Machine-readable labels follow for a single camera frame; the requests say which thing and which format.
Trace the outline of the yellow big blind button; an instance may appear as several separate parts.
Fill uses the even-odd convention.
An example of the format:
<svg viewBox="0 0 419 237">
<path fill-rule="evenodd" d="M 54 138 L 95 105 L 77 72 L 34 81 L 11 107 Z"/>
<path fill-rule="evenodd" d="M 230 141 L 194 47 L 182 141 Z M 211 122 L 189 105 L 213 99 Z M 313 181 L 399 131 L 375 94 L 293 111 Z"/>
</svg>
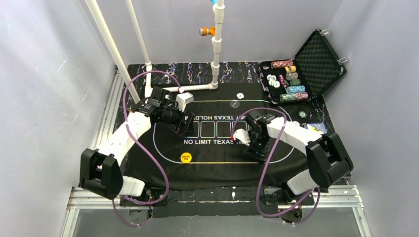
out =
<svg viewBox="0 0 419 237">
<path fill-rule="evenodd" d="M 189 163 L 192 161 L 192 155 L 190 153 L 182 153 L 180 160 L 182 163 Z"/>
</svg>

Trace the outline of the green poker chip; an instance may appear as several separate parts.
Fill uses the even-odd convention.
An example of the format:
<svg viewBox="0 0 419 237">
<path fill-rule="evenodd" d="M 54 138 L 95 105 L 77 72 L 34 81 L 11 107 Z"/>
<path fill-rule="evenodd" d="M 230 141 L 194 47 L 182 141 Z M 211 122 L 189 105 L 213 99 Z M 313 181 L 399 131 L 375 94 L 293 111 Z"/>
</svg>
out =
<svg viewBox="0 0 419 237">
<path fill-rule="evenodd" d="M 305 111 L 299 111 L 298 116 L 302 119 L 307 118 L 307 113 Z"/>
</svg>

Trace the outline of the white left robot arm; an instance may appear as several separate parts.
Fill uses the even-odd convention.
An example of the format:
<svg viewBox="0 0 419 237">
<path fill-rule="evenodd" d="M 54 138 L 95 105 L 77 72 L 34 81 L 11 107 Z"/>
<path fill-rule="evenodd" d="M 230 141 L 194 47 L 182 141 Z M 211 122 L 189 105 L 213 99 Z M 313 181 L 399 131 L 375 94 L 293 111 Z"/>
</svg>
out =
<svg viewBox="0 0 419 237">
<path fill-rule="evenodd" d="M 170 91 L 153 88 L 149 97 L 141 99 L 126 113 L 126 121 L 105 142 L 82 152 L 80 187 L 107 199 L 141 196 L 145 183 L 122 174 L 123 158 L 155 123 L 167 124 L 174 133 L 186 137 L 193 130 L 195 115 L 185 109 L 193 100 L 189 92 L 172 99 Z"/>
</svg>

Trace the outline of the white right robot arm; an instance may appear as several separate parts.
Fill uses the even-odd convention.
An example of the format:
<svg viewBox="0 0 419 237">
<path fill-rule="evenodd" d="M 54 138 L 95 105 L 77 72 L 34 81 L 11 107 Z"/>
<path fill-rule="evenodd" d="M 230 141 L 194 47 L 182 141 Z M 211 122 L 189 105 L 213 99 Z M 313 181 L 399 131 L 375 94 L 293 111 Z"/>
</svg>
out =
<svg viewBox="0 0 419 237">
<path fill-rule="evenodd" d="M 249 112 L 245 121 L 250 126 L 249 131 L 237 129 L 232 138 L 245 144 L 247 156 L 266 162 L 272 156 L 265 151 L 271 139 L 279 139 L 305 155 L 307 169 L 282 184 L 283 190 L 290 196 L 300 195 L 316 187 L 328 189 L 354 168 L 336 133 L 324 134 L 309 130 L 285 117 L 261 115 L 258 111 Z"/>
</svg>

